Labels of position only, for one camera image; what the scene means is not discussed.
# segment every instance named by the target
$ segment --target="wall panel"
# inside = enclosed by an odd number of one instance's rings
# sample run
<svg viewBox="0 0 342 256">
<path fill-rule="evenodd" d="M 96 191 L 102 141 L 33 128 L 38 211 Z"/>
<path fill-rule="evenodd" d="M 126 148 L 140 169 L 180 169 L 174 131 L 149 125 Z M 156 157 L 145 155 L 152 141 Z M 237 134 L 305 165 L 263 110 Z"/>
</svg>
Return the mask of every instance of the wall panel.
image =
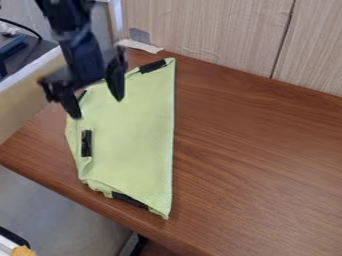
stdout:
<svg viewBox="0 0 342 256">
<path fill-rule="evenodd" d="M 169 51 L 270 76 L 293 0 L 125 0 L 125 30 Z"/>
<path fill-rule="evenodd" d="M 341 10 L 341 0 L 297 0 L 275 79 L 342 95 Z"/>
</svg>

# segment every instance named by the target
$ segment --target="gray floor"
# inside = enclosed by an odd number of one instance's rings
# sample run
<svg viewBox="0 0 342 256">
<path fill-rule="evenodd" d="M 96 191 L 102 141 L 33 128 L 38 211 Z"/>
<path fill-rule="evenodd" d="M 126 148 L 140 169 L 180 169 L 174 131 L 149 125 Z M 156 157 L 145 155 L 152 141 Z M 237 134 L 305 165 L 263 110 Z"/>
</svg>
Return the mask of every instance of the gray floor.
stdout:
<svg viewBox="0 0 342 256">
<path fill-rule="evenodd" d="M 42 256 L 114 256 L 131 232 L 0 166 L 0 226 Z"/>
</svg>

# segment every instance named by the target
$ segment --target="wooden tabletop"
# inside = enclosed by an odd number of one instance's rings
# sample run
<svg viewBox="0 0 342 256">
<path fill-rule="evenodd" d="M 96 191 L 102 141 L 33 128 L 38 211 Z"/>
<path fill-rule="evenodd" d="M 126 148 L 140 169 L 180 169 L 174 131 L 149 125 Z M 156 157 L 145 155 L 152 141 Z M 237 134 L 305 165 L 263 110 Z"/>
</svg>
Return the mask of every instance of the wooden tabletop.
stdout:
<svg viewBox="0 0 342 256">
<path fill-rule="evenodd" d="M 342 99 L 168 52 L 130 51 L 130 65 L 170 56 L 170 220 L 78 180 L 57 106 L 0 147 L 0 164 L 180 254 L 342 255 Z"/>
</svg>

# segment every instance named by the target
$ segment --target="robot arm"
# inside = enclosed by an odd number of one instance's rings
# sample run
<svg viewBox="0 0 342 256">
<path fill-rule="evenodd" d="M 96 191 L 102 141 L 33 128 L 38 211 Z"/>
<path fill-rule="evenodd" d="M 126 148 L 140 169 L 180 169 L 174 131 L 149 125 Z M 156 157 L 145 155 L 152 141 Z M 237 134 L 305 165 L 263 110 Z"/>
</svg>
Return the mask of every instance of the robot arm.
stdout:
<svg viewBox="0 0 342 256">
<path fill-rule="evenodd" d="M 53 37 L 59 42 L 65 60 L 64 68 L 39 81 L 48 101 L 60 102 L 73 118 L 82 113 L 74 91 L 106 79 L 108 87 L 120 101 L 124 97 L 124 74 L 127 71 L 125 49 L 117 46 L 105 67 L 99 44 L 91 31 L 91 9 L 88 0 L 36 0 L 49 20 Z"/>
</svg>

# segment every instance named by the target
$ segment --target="yellow object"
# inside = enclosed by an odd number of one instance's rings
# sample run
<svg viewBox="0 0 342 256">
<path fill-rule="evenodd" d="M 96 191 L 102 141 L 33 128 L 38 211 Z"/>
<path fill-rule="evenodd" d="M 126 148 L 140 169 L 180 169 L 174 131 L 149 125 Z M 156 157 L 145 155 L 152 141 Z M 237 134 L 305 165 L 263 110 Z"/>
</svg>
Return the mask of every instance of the yellow object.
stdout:
<svg viewBox="0 0 342 256">
<path fill-rule="evenodd" d="M 37 256 L 37 254 L 26 246 L 20 246 L 13 249 L 11 256 Z"/>
<path fill-rule="evenodd" d="M 105 82 L 89 88 L 80 102 L 83 119 L 68 117 L 66 136 L 82 182 L 106 197 L 127 195 L 168 219 L 176 60 L 165 61 L 150 73 L 138 68 L 127 73 L 120 103 Z M 92 131 L 92 157 L 81 156 L 84 130 Z"/>
</svg>

